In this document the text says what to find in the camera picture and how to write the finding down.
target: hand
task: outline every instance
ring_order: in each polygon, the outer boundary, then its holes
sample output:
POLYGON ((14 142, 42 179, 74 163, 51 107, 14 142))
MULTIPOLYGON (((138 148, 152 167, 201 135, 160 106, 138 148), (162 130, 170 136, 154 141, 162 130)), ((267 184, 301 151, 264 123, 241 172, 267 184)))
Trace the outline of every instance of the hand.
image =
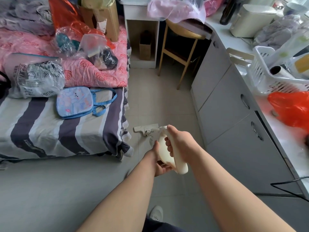
MULTIPOLYGON (((168 132, 173 137, 175 145, 186 163, 190 163, 192 156, 201 152, 202 148, 197 144, 190 133, 179 131, 172 125, 168 125, 168 132)), ((165 144, 168 147, 170 155, 173 157, 173 147, 168 137, 165 138, 165 144)))
POLYGON ((155 177, 172 170, 172 167, 164 164, 161 160, 159 160, 159 146, 159 142, 155 141, 153 148, 147 151, 143 157, 143 160, 145 160, 147 164, 150 164, 152 167, 154 167, 155 177))

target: cabinet door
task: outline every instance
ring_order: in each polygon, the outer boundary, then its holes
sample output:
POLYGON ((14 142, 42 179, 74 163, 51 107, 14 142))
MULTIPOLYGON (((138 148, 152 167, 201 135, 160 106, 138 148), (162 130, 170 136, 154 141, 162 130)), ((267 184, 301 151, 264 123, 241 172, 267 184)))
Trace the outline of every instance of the cabinet door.
POLYGON ((278 216, 297 232, 309 231, 309 203, 299 198, 259 196, 278 216))
POLYGON ((199 111, 206 144, 233 127, 250 111, 248 88, 230 66, 199 111))
POLYGON ((217 35, 214 35, 203 62, 192 83, 199 110, 231 65, 228 54, 217 35))
MULTIPOLYGON (((253 193, 286 194, 270 184, 294 179, 255 113, 210 143, 207 152, 253 193)), ((297 183, 280 187, 302 193, 297 183)))

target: cabinet handle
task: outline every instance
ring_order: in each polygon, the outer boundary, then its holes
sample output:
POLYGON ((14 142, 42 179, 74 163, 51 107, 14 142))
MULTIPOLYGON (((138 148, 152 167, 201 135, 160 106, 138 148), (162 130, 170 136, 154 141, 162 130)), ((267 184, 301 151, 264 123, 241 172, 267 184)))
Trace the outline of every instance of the cabinet handle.
POLYGON ((217 48, 217 49, 219 48, 219 46, 218 46, 216 41, 213 42, 213 45, 214 45, 215 48, 217 48))
POLYGON ((251 127, 252 127, 252 130, 253 132, 256 134, 256 136, 261 140, 261 141, 264 141, 264 139, 257 133, 257 131, 255 130, 254 128, 254 122, 251 121, 251 127))
POLYGON ((246 108, 250 109, 250 107, 246 104, 246 102, 243 100, 244 95, 240 95, 240 99, 243 101, 243 104, 245 105, 246 108))

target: person's right hand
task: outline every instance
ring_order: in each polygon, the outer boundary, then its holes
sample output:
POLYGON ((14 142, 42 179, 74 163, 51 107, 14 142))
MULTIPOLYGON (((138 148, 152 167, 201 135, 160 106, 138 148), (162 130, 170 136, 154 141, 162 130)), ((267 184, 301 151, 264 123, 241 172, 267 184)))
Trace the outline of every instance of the person's right hand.
MULTIPOLYGON (((168 132, 173 137, 182 159, 186 163, 190 163, 192 155, 199 153, 201 150, 199 144, 197 144, 190 133, 179 131, 172 125, 168 125, 168 132)), ((170 155, 173 157, 173 147, 168 137, 165 138, 165 144, 168 147, 170 155)))

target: chair leg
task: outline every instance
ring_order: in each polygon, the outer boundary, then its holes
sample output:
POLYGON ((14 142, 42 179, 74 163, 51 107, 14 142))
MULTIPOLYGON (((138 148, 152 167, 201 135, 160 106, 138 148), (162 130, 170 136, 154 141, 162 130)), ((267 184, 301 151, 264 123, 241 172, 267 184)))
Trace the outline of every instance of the chair leg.
POLYGON ((199 56, 198 59, 197 59, 197 62, 196 62, 196 64, 195 64, 195 66, 194 66, 192 76, 194 76, 194 74, 195 74, 195 70, 196 70, 196 67, 197 67, 198 63, 200 62, 200 59, 201 59, 201 57, 199 56))
POLYGON ((161 52, 161 58, 160 58, 160 65, 159 65, 159 73, 158 76, 160 76, 161 73, 161 67, 162 67, 162 60, 163 60, 163 50, 165 48, 165 42, 166 42, 166 36, 168 34, 168 25, 166 24, 165 32, 164 32, 164 38, 163 38, 163 46, 162 46, 162 52, 161 52))
POLYGON ((186 63, 186 65, 185 65, 185 67, 184 67, 184 70, 183 70, 183 73, 182 73, 182 75, 181 75, 179 84, 178 84, 178 86, 177 86, 177 90, 180 89, 180 84, 181 84, 181 82, 182 82, 182 80, 183 80, 183 77, 184 77, 184 74, 186 74, 187 68, 188 68, 188 66, 189 66, 189 64, 190 64, 190 60, 191 60, 192 54, 193 54, 193 52, 194 52, 196 43, 197 43, 197 39, 195 39, 195 41, 194 41, 194 43, 193 43, 191 52, 190 52, 190 54, 189 54, 189 58, 188 58, 188 60, 187 60, 187 63, 186 63))

